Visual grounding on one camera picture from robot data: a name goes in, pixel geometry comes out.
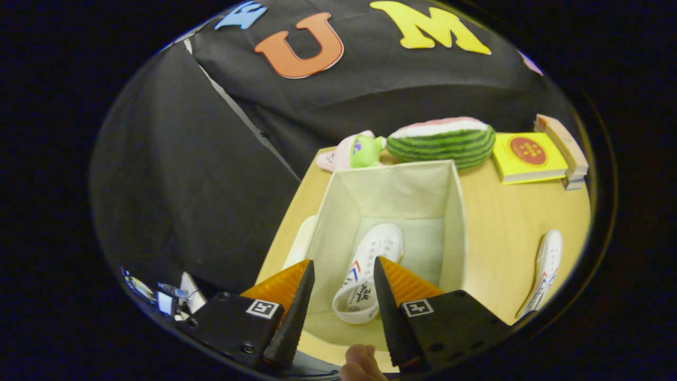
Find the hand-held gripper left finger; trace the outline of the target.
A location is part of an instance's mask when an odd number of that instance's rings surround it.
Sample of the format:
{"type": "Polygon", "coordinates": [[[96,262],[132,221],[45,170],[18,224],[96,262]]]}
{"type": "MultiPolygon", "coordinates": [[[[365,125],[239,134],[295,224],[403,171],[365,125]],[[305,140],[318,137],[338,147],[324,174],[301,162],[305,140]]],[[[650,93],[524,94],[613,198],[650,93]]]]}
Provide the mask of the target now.
{"type": "Polygon", "coordinates": [[[286,369],[297,352],[314,282],[314,262],[305,259],[243,294],[217,294],[176,326],[240,366],[286,369]]]}

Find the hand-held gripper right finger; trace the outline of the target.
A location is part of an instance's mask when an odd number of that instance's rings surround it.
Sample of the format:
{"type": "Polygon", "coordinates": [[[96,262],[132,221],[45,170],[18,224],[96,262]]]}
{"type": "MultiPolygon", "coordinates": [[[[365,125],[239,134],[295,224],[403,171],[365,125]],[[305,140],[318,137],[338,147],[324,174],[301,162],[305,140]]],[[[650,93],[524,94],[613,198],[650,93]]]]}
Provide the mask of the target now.
{"type": "Polygon", "coordinates": [[[401,373],[437,373],[505,340],[511,328],[471,294],[445,292],[385,257],[374,282],[391,362],[401,373]]]}

